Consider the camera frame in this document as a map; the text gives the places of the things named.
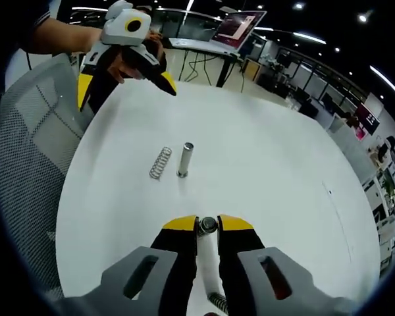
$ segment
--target gray chair back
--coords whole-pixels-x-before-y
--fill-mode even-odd
[[[76,93],[74,70],[62,54],[27,72],[0,102],[0,208],[51,300],[63,296],[55,257],[60,194],[92,119],[92,112],[78,111]]]

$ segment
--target wrist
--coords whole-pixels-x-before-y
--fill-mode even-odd
[[[101,38],[102,30],[99,28],[88,28],[88,36],[84,47],[84,52],[91,50],[92,46]]]

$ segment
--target metal spring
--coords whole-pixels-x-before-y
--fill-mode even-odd
[[[157,159],[152,165],[151,170],[149,171],[149,175],[151,178],[159,180],[161,177],[165,166],[169,162],[170,156],[171,156],[172,150],[171,148],[164,147],[161,152],[159,153]]]
[[[226,298],[222,294],[213,292],[208,294],[208,301],[210,301],[213,305],[218,307],[221,311],[228,315],[228,306],[226,303]]]

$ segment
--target ceiling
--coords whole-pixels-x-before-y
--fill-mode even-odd
[[[72,0],[73,7],[108,8],[115,0]],[[135,5],[161,5],[165,8],[186,9],[188,0],[137,0]],[[275,31],[258,31],[279,45],[290,47],[329,65],[366,92],[383,95],[386,109],[395,119],[395,93],[370,70],[373,65],[395,85],[395,0],[301,0],[302,10],[294,10],[297,0],[194,0],[191,11],[224,16],[219,9],[267,11],[259,26]],[[357,16],[371,12],[367,23]],[[288,32],[300,32],[321,38],[326,45],[297,38]]]

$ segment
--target round table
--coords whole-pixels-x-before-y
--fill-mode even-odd
[[[269,101],[176,84],[173,97],[148,81],[127,80],[82,138],[57,215],[65,295],[98,286],[106,268],[150,246],[171,219],[227,214],[251,223],[265,247],[309,270],[325,293],[365,299],[379,279],[376,226],[356,174],[328,134]],[[188,176],[179,178],[185,142],[194,152]],[[165,146],[172,155],[154,180],[148,172]],[[198,291],[200,280],[188,315],[203,315]]]

